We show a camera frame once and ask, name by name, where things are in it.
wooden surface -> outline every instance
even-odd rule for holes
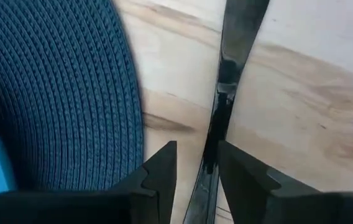
[[[114,0],[139,71],[146,157],[178,141],[182,223],[207,133],[226,0]],[[353,190],[353,0],[270,0],[227,140],[319,190]],[[222,190],[217,223],[232,223]]]

black metal blade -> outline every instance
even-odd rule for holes
[[[269,0],[227,0],[211,121],[185,224],[214,223],[219,179],[218,142],[226,138],[241,73],[268,4]]]

black plastic part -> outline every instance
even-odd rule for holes
[[[353,193],[321,193],[225,141],[218,153],[234,223],[353,224]]]
[[[218,142],[225,140],[237,86],[269,0],[227,0],[218,79],[203,158],[185,224],[214,223],[218,196]]]
[[[104,192],[0,194],[0,223],[168,224],[177,182],[177,144],[169,142]]]

light wood grain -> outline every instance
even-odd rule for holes
[[[178,141],[182,223],[207,133],[226,0],[114,0],[143,88],[146,157]],[[227,140],[324,191],[353,190],[353,0],[271,0]],[[222,190],[217,223],[232,223]]]

knit texture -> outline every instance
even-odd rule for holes
[[[139,88],[109,0],[0,0],[0,136],[18,187],[104,190],[143,163]]]

